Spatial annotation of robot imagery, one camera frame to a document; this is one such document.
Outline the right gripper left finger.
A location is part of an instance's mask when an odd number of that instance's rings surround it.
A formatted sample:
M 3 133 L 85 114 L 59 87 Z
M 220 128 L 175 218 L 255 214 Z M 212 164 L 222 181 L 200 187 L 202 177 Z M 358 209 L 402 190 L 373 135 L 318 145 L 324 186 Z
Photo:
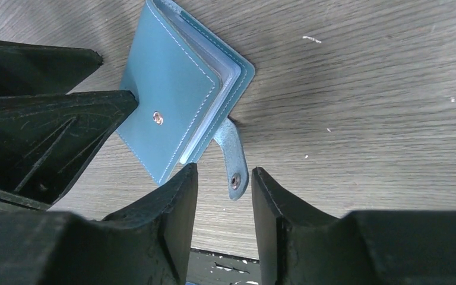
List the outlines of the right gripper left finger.
M 0 284 L 185 284 L 197 196 L 190 163 L 100 221 L 0 212 Z

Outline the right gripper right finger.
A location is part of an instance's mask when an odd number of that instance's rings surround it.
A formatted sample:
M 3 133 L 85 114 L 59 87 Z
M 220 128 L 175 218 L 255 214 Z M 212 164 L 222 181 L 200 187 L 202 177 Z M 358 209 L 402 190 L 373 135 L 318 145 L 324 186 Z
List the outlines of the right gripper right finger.
M 456 211 L 337 218 L 252 171 L 262 284 L 456 284 Z

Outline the blue card holder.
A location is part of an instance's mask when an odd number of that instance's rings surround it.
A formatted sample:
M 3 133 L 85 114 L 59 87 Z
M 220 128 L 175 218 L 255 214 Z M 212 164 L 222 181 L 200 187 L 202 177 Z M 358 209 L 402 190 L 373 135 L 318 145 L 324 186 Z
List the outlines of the blue card holder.
M 242 140 L 229 114 L 255 75 L 241 54 L 173 1 L 147 1 L 120 88 L 138 107 L 117 132 L 152 179 L 164 184 L 177 164 L 196 163 L 215 141 L 227 190 L 249 183 Z

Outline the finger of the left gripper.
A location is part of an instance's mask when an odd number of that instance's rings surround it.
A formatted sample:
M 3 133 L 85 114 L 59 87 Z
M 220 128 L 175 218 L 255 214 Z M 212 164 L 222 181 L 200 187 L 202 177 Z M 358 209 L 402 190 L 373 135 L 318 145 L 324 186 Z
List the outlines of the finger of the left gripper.
M 0 41 L 0 97 L 65 94 L 102 65 L 91 49 Z
M 0 97 L 0 210 L 53 206 L 137 104 L 129 91 Z

